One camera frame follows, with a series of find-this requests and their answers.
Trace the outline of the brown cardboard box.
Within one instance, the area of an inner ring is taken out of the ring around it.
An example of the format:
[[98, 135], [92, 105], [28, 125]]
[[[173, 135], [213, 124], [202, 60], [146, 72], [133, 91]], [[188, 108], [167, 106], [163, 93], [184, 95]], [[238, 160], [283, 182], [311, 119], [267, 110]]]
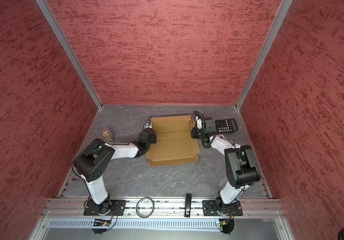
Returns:
[[159, 117], [151, 119], [156, 132], [156, 143], [146, 153], [151, 167], [196, 163], [200, 146], [192, 138], [191, 130], [196, 123], [191, 115]]

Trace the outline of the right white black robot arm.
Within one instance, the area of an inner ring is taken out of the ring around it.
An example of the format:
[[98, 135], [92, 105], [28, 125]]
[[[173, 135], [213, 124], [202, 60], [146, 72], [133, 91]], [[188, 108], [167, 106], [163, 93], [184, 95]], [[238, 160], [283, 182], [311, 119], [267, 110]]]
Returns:
[[219, 134], [205, 134], [193, 128], [193, 139], [202, 141], [206, 148], [213, 148], [225, 157], [228, 182], [216, 198], [215, 209], [225, 215], [231, 212], [238, 198], [250, 186], [260, 181], [261, 173], [253, 149], [249, 145], [239, 145]]

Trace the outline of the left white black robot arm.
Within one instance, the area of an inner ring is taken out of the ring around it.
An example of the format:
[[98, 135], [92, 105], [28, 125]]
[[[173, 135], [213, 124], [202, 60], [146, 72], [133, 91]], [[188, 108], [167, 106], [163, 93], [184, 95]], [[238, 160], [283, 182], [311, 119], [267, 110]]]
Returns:
[[123, 158], [139, 158], [156, 144], [156, 132], [145, 128], [137, 141], [126, 144], [114, 144], [102, 139], [95, 139], [82, 151], [76, 154], [72, 166], [76, 174], [84, 180], [89, 197], [87, 203], [98, 215], [111, 213], [110, 196], [105, 188], [103, 174], [111, 160]]

